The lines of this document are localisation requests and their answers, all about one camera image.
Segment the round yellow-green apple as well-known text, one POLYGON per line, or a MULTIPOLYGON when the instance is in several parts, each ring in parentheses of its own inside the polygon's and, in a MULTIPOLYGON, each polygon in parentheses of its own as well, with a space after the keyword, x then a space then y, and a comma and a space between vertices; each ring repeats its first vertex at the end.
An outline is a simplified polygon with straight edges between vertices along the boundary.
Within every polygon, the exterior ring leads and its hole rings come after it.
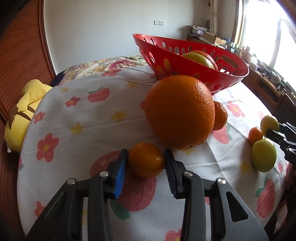
POLYGON ((276 117, 272 115, 266 115, 262 118, 260 122, 260 129, 262 131, 263 136, 266 137, 266 131, 268 129, 278 132, 280 130, 280 125, 276 117))

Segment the green apple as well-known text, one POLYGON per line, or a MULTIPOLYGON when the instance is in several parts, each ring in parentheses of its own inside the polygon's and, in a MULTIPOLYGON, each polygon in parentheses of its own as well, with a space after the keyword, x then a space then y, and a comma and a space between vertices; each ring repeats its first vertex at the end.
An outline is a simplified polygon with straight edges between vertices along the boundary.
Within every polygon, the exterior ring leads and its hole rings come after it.
POLYGON ((276 162, 276 148, 269 138, 256 141, 252 146, 252 162, 260 172, 270 171, 276 162))

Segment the small tangerine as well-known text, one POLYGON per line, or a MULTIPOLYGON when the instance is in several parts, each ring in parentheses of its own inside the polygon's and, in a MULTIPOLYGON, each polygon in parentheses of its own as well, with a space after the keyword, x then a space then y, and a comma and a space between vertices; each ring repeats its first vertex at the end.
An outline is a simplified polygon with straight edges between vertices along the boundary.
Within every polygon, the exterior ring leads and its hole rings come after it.
POLYGON ((262 130, 258 127, 253 127, 248 134, 248 140, 253 145, 255 142, 262 140, 262 130))
POLYGON ((161 150, 147 142, 137 143, 128 155, 131 171, 142 178, 152 178, 162 173, 165 158, 161 150))

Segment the large orange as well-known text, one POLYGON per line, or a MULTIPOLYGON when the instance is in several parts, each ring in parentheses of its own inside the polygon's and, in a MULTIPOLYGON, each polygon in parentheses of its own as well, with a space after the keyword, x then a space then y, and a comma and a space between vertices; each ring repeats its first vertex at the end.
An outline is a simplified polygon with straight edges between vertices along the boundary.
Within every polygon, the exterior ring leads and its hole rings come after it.
POLYGON ((208 87, 186 75, 157 81, 146 95, 144 111, 158 139, 178 150, 205 142, 215 122, 215 106, 208 87))
POLYGON ((214 59, 209 55, 207 54, 206 52, 203 52, 203 51, 199 51, 199 50, 194 50, 194 51, 191 51, 191 53, 197 53, 197 54, 200 54, 202 56, 204 56, 205 58, 207 58, 211 64, 213 65, 214 69, 215 70, 218 70, 218 66, 216 64, 216 62, 214 61, 214 59))

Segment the long wooden sideboard cabinet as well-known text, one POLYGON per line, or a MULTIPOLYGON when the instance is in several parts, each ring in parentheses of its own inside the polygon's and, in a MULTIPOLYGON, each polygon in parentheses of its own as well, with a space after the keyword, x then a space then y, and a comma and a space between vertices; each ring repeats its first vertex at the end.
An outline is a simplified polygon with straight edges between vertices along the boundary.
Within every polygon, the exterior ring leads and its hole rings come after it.
POLYGON ((273 83, 252 68, 242 82, 263 102, 281 122, 295 125, 295 97, 288 86, 278 90, 273 83))

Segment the medium bumpy tangerine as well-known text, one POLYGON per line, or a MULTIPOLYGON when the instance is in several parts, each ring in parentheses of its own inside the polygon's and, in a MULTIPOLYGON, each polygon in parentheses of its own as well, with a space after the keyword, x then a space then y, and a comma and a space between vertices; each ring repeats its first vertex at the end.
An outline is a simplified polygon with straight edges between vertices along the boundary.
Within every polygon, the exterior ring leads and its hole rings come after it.
POLYGON ((218 131, 226 125, 227 119, 228 119, 228 113, 224 105, 221 104, 220 102, 214 101, 214 106, 215 106, 215 121, 214 121, 214 126, 212 130, 218 131))

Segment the white pink bottle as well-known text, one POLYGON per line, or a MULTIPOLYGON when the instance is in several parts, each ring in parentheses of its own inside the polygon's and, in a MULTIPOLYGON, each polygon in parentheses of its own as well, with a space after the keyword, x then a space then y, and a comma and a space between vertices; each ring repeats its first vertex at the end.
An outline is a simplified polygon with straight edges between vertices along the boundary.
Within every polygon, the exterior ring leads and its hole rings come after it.
POLYGON ((250 47, 249 47, 249 46, 245 46, 245 47, 243 47, 241 58, 242 58, 246 63, 250 63, 250 61, 251 61, 251 53, 250 53, 250 47))

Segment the large orange in basket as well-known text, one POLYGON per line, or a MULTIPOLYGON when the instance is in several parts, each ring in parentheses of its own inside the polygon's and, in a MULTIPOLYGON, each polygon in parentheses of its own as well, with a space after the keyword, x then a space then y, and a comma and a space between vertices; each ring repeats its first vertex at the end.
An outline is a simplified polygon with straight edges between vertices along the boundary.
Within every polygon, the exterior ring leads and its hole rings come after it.
POLYGON ((199 51, 199 50, 194 50, 194 51, 191 51, 191 53, 197 53, 197 54, 200 54, 202 56, 204 56, 205 58, 207 58, 211 64, 213 65, 214 69, 215 70, 218 70, 218 66, 216 64, 216 62, 214 61, 214 59, 209 55, 207 54, 206 52, 203 52, 203 51, 199 51))

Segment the wooden framed window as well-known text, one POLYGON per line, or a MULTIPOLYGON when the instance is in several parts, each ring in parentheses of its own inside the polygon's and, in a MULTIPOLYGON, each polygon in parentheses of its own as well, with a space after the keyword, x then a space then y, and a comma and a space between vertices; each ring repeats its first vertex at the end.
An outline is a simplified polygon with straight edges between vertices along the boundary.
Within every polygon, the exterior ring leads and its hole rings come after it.
POLYGON ((295 89, 295 23, 278 1, 235 1, 233 33, 295 89))

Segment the yellow-green fruit in basket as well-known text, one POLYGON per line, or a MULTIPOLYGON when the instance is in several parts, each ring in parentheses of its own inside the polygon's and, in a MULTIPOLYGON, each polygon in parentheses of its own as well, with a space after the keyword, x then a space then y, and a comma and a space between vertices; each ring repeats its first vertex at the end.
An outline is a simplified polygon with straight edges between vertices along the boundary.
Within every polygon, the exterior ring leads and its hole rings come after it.
POLYGON ((181 56, 184 57, 184 58, 190 59, 190 60, 192 60, 194 62, 197 62, 199 64, 202 64, 202 65, 204 65, 206 67, 209 67, 211 69, 216 69, 214 67, 214 64, 212 64, 209 59, 207 59, 206 57, 204 57, 201 54, 194 53, 194 52, 189 52, 189 53, 184 53, 181 56))

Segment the cardboard box on sideboard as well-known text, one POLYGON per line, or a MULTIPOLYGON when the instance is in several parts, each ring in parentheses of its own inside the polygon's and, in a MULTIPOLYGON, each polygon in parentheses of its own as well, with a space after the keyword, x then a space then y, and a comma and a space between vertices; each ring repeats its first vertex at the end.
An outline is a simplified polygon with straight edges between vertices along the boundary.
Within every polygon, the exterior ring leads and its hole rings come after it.
POLYGON ((205 40, 207 40, 208 42, 210 42, 211 44, 216 45, 216 46, 225 46, 226 45, 225 40, 223 40, 219 37, 216 37, 215 35, 212 35, 211 33, 208 33, 208 32, 206 32, 204 34, 203 38, 205 40))

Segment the patterned beige curtain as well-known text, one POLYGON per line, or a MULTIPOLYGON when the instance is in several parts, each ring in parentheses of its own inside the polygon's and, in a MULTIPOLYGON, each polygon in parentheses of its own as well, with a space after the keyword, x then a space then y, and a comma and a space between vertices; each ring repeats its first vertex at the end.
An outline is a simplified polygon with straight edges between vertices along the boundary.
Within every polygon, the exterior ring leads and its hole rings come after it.
POLYGON ((219 9, 220 0, 210 0, 210 33, 214 36, 219 35, 219 9))

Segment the yellow plush toy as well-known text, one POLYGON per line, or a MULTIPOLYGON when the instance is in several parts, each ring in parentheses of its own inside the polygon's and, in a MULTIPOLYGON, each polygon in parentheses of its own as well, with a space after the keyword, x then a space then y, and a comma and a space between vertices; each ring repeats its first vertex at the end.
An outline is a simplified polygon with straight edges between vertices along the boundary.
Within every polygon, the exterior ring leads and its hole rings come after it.
POLYGON ((22 90, 22 97, 9 111, 9 119, 4 129, 7 152, 20 153, 27 129, 42 98, 51 86, 38 79, 29 81, 22 90))

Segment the stack of magazines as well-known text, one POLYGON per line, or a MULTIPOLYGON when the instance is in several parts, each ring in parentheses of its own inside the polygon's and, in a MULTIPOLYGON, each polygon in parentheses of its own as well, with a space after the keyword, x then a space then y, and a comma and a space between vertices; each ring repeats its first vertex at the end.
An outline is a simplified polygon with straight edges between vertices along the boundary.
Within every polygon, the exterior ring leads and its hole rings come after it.
POLYGON ((197 36, 197 37, 204 37, 206 32, 209 32, 208 28, 205 27, 199 27, 195 25, 187 25, 187 28, 189 30, 189 33, 191 35, 197 36))

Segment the red perforated plastic fruit basket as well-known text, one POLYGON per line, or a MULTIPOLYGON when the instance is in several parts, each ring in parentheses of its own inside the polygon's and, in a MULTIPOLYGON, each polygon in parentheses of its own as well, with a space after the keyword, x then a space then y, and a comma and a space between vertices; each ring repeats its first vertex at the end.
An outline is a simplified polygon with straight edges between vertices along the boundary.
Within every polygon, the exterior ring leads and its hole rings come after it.
POLYGON ((249 67, 239 56, 216 46, 145 34, 133 34, 135 44, 158 80, 171 75, 187 75, 201 80, 214 95, 237 84, 249 74, 249 67), (182 55, 190 51, 210 55, 217 70, 182 55))

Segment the floral bed quilt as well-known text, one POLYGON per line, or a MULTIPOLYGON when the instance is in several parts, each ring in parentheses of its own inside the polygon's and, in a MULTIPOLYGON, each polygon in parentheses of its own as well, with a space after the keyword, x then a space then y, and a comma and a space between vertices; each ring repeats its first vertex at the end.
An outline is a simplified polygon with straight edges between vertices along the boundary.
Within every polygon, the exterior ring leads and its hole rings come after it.
POLYGON ((62 72, 60 83, 69 82, 89 75, 102 73, 103 76, 114 76, 118 69, 148 66, 141 54, 118 56, 73 65, 62 72))

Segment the white wall switch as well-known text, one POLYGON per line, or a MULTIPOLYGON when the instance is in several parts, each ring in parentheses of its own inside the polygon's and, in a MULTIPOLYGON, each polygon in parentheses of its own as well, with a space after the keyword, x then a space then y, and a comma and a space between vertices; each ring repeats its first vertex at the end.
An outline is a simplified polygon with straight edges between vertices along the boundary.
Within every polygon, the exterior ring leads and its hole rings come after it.
POLYGON ((164 25, 164 21, 154 20, 154 25, 163 26, 164 25))

